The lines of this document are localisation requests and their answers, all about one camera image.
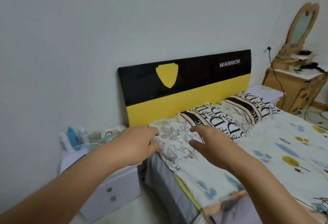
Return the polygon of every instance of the tiled floor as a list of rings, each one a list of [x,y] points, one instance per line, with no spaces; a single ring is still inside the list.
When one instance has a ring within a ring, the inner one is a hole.
[[[315,108],[315,107],[309,107],[309,109],[304,109],[299,111],[297,116],[299,116],[302,119],[305,119],[307,122],[314,124],[316,126],[321,126],[328,129],[328,120],[323,118],[320,113],[322,111]]]
[[[170,224],[170,217],[157,194],[142,181],[140,182],[140,186],[140,197],[117,209],[113,213],[93,222],[93,224]],[[71,222],[71,224],[86,223],[87,222],[79,215]]]

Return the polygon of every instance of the headboard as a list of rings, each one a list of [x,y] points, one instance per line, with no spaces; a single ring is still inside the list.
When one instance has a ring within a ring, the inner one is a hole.
[[[118,68],[129,126],[148,125],[245,91],[251,50]]]

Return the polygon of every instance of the yellow shield emblem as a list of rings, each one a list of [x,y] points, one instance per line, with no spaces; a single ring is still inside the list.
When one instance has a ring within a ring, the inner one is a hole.
[[[176,82],[176,77],[178,76],[179,66],[174,63],[158,65],[156,68],[156,73],[161,79],[162,83],[168,87],[172,88]]]

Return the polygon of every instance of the bottle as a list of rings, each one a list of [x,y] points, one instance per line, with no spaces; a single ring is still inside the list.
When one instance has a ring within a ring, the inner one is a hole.
[[[59,135],[59,138],[60,138],[61,143],[65,147],[66,152],[68,152],[68,153],[74,152],[74,149],[65,133],[61,133]]]
[[[79,127],[79,138],[80,138],[80,142],[83,144],[90,143],[87,131],[85,131],[85,129],[83,127]]]
[[[72,129],[71,127],[67,128],[67,137],[70,140],[70,143],[71,143],[72,147],[74,148],[74,150],[78,151],[81,149],[81,146],[79,146],[79,145],[82,145],[82,143],[79,141],[74,129]]]

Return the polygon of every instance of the hand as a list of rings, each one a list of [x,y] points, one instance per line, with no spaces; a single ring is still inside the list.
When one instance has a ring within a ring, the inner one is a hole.
[[[141,163],[152,153],[161,149],[161,144],[150,144],[154,136],[159,135],[155,127],[130,127],[121,132],[111,142],[102,145],[109,156],[114,156],[119,168]]]
[[[190,140],[191,147],[199,151],[211,164],[229,172],[243,165],[253,157],[240,148],[232,139],[219,129],[210,126],[197,125],[190,131],[197,132],[205,144]]]

